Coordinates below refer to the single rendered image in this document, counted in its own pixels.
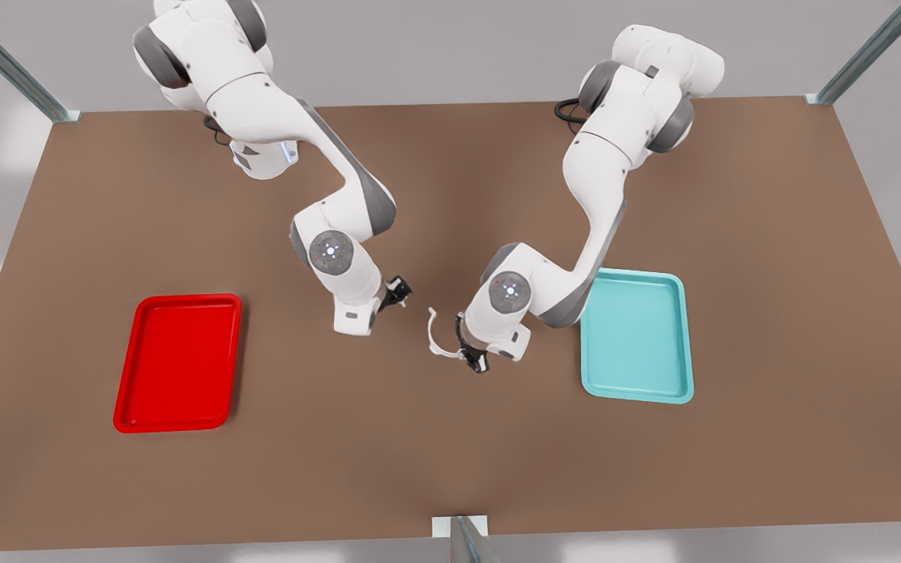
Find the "red rectangular tray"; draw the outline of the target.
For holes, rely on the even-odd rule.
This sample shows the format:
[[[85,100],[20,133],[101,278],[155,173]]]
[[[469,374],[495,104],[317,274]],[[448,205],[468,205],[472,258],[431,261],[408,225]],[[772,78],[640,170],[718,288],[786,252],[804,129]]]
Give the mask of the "red rectangular tray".
[[[112,424],[214,430],[228,420],[243,305],[234,293],[150,296],[136,307]]]

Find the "light blue rectangular tray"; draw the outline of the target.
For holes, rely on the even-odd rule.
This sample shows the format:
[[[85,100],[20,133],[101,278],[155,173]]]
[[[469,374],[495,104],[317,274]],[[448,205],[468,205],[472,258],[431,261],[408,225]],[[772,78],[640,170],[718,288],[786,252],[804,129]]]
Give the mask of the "light blue rectangular tray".
[[[579,327],[580,382],[592,396],[693,399],[685,288],[676,275],[600,268]]]

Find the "silver frame post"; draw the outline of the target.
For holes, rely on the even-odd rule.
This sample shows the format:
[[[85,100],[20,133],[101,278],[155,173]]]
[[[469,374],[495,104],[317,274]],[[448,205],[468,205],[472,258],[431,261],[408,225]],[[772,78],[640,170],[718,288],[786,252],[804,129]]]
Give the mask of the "silver frame post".
[[[0,44],[0,75],[53,124],[77,124],[81,112],[67,109]]]
[[[430,524],[433,538],[450,539],[451,563],[501,563],[487,540],[486,515],[436,516]]]
[[[833,106],[901,36],[901,3],[818,92],[805,94],[808,106]]]

